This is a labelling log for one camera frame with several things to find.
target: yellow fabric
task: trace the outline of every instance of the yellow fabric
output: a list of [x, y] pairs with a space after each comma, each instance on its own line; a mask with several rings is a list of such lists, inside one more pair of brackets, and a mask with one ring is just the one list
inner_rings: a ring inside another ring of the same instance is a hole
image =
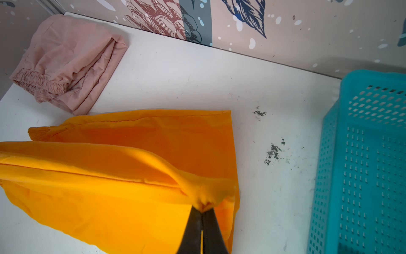
[[28, 133], [33, 141], [0, 143], [0, 184], [39, 223], [109, 254], [174, 254], [191, 205], [214, 207], [231, 253], [240, 198], [230, 111], [77, 116]]

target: garment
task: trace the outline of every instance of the garment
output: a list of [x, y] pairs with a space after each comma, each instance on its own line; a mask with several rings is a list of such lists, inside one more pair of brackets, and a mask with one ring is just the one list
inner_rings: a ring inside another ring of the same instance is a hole
[[176, 253], [191, 205], [214, 207], [231, 253], [239, 208], [230, 111], [78, 116], [0, 143], [9, 200], [109, 254]]
[[126, 50], [124, 38], [100, 24], [53, 15], [38, 27], [10, 78], [38, 103], [85, 115]]

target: pink fabric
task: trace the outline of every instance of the pink fabric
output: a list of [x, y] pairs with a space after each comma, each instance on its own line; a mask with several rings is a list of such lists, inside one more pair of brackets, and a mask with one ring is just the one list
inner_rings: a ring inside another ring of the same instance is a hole
[[104, 26], [54, 15], [38, 27], [10, 78], [38, 103], [85, 115], [127, 48], [122, 36]]

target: teal plastic basket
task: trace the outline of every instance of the teal plastic basket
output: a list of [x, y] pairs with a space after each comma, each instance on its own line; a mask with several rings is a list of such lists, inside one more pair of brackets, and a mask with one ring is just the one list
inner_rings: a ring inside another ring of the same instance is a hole
[[308, 254], [406, 254], [406, 75], [354, 71], [323, 120]]

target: white tabletop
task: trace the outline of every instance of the white tabletop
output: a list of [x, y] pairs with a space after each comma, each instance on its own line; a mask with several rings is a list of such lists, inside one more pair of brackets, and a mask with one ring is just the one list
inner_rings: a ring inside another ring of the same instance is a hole
[[[232, 110], [241, 195], [233, 254], [306, 252], [322, 119], [338, 97], [339, 79], [67, 15], [104, 24], [129, 43], [90, 114]], [[0, 101], [0, 141], [28, 141], [29, 127], [58, 125], [69, 117], [14, 84]], [[267, 165], [272, 144], [281, 151]], [[0, 253], [102, 253], [40, 225], [2, 189], [0, 207]]]

